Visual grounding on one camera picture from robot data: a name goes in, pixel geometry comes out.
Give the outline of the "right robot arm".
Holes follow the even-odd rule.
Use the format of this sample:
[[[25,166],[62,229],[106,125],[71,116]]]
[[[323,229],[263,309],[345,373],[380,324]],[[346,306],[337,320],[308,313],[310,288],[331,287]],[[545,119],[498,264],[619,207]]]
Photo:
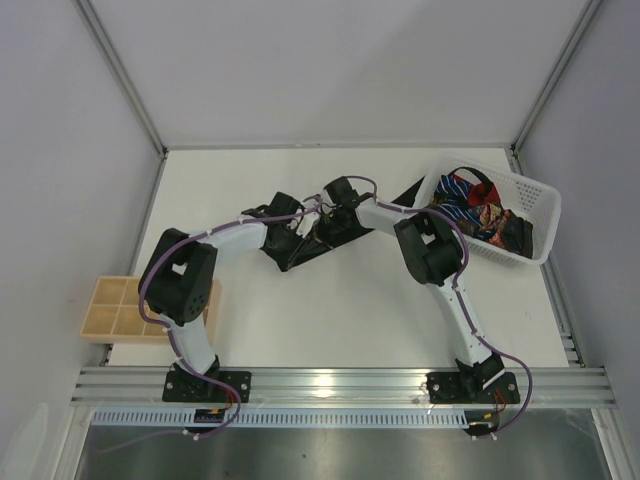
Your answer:
[[[387,202],[376,191],[358,193],[359,175],[341,176],[324,187],[329,206],[321,214],[319,238],[332,247],[364,230],[388,233],[398,244],[408,272],[430,289],[452,326],[458,372],[451,380],[429,381],[436,403],[487,403],[506,375],[504,355],[484,334],[464,285],[469,248],[462,232],[441,211],[419,208],[416,182]]]

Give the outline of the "black tie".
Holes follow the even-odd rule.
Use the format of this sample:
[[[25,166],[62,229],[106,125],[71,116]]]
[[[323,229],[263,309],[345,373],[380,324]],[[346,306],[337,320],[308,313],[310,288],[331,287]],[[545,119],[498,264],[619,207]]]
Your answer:
[[[285,224],[268,228],[262,250],[276,262],[282,272],[372,232],[372,229],[360,224],[355,212],[355,207],[372,197],[372,193],[359,194],[346,176],[333,180],[324,190],[331,205],[326,212],[320,214],[319,221],[305,237],[296,234]]]

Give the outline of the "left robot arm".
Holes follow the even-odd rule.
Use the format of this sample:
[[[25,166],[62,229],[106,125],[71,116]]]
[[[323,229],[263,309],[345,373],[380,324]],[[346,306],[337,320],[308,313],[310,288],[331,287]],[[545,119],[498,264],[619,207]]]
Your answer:
[[[207,339],[203,312],[210,299],[215,267],[261,249],[271,225],[316,215],[321,197],[313,195],[295,208],[282,203],[276,215],[247,210],[235,219],[196,234],[170,228],[160,237],[138,286],[143,321],[167,333],[177,366],[218,387],[218,356]]]

